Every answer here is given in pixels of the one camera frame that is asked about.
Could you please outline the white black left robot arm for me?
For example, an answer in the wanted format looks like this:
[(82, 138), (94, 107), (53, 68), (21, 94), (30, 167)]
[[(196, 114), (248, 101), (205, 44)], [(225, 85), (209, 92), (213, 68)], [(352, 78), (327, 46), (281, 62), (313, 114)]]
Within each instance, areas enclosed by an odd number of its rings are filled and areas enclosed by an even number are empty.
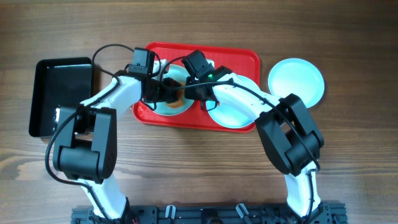
[(95, 96), (63, 106), (47, 146), (45, 168), (57, 182), (81, 187), (93, 206), (89, 221), (135, 223), (136, 215), (113, 175), (118, 153), (117, 121), (148, 96), (154, 103), (177, 101), (186, 85), (174, 78), (114, 76)]

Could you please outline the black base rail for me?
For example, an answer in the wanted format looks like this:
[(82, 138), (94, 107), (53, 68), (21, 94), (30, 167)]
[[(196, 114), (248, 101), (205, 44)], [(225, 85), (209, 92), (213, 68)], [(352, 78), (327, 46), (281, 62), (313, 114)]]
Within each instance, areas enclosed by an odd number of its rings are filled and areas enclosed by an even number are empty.
[[(240, 203), (232, 206), (215, 207), (167, 207), (131, 206), (133, 220), (130, 222), (115, 220), (111, 223), (304, 223), (286, 203), (268, 203), (246, 206)], [(92, 207), (74, 208), (70, 223), (108, 223), (95, 215)], [(314, 207), (309, 223), (348, 223), (344, 203), (321, 202)]]

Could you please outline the green and orange sponge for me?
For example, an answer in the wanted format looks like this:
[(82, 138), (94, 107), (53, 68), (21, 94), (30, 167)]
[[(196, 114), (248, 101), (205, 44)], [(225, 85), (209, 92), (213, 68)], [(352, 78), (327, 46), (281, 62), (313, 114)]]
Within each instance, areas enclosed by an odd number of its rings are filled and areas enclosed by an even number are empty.
[[(170, 87), (181, 87), (185, 86), (184, 82), (178, 82), (173, 78), (166, 78), (164, 84)], [(170, 108), (178, 108), (183, 106), (183, 96), (184, 89), (179, 90), (167, 90), (168, 98), (166, 101), (166, 105)]]

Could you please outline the light blue plate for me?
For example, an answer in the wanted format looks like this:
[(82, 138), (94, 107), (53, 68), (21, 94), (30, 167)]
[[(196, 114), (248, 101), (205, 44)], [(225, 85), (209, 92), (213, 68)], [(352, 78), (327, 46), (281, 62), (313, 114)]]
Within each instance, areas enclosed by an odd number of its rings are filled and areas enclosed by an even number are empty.
[(205, 104), (211, 119), (224, 128), (240, 129), (253, 123), (246, 115), (226, 104), (216, 104), (215, 101), (206, 101)]
[(321, 102), (325, 93), (325, 81), (319, 69), (301, 58), (276, 63), (269, 72), (267, 84), (272, 95), (285, 98), (293, 93), (307, 108)]
[[(168, 72), (164, 74), (164, 79), (173, 78), (178, 82), (185, 83), (188, 76), (189, 76), (188, 72), (183, 67), (171, 64)], [(162, 116), (175, 116), (188, 110), (189, 107), (191, 107), (191, 105), (193, 104), (193, 102), (194, 102), (193, 100), (186, 99), (184, 96), (183, 96), (183, 106), (178, 108), (170, 108), (166, 105), (166, 102), (157, 102), (156, 103), (157, 107), (154, 113)]]

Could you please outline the red plastic tray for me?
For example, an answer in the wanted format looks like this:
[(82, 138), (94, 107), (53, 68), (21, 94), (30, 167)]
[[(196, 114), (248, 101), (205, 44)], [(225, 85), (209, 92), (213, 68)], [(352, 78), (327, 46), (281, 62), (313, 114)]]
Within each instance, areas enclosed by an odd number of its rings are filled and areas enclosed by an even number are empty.
[[(154, 51), (161, 59), (167, 59), (168, 61), (188, 55), (194, 50), (200, 50), (207, 59), (214, 61), (216, 67), (223, 65), (231, 69), (234, 73), (251, 79), (257, 85), (260, 84), (261, 61), (257, 54), (251, 50), (169, 42), (151, 42), (146, 46), (146, 49)], [(206, 129), (233, 133), (248, 133), (255, 128), (254, 123), (237, 129), (223, 127), (213, 121), (208, 112), (201, 109), (201, 103), (199, 101), (194, 101), (187, 110), (175, 116), (162, 116), (156, 114), (144, 104), (138, 102), (132, 106), (132, 114), (138, 121), (144, 124), (159, 126)]]

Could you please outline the black plastic water basin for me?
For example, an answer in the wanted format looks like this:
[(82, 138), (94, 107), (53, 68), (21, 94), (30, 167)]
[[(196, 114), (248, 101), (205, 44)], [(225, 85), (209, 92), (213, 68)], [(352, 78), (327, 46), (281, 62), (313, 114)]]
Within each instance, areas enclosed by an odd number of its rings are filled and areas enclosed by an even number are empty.
[(35, 68), (29, 134), (47, 137), (56, 130), (56, 109), (91, 97), (92, 62), (88, 57), (45, 59)]

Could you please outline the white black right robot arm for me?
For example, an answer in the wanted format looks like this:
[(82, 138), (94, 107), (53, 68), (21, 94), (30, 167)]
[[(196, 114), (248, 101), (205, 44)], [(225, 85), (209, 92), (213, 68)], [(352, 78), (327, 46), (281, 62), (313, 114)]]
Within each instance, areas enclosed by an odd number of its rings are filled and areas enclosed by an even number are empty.
[(303, 101), (265, 93), (224, 66), (187, 71), (187, 97), (228, 105), (255, 123), (268, 159), (285, 175), (287, 205), (308, 221), (320, 204), (315, 173), (324, 138)]

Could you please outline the light blue plate top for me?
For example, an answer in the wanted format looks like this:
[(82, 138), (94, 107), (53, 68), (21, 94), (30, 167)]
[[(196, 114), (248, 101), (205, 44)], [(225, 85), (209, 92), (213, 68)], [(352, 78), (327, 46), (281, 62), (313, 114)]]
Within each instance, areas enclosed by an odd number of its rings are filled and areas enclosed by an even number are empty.
[(276, 63), (269, 72), (267, 84), (272, 95), (285, 98), (293, 93), (307, 108), (321, 102), (325, 93), (325, 81), (319, 69), (301, 58)]

